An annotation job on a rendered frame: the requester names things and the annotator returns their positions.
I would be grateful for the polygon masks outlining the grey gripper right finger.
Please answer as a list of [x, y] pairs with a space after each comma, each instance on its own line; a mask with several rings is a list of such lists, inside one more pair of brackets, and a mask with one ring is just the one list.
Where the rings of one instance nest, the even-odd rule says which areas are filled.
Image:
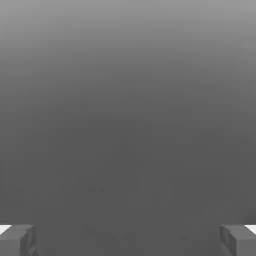
[[219, 235], [223, 256], [256, 256], [256, 224], [223, 224]]

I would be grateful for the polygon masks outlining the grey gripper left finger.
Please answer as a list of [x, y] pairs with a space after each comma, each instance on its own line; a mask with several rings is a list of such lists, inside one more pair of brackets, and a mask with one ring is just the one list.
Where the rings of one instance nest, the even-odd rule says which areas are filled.
[[38, 256], [33, 224], [0, 224], [0, 256]]

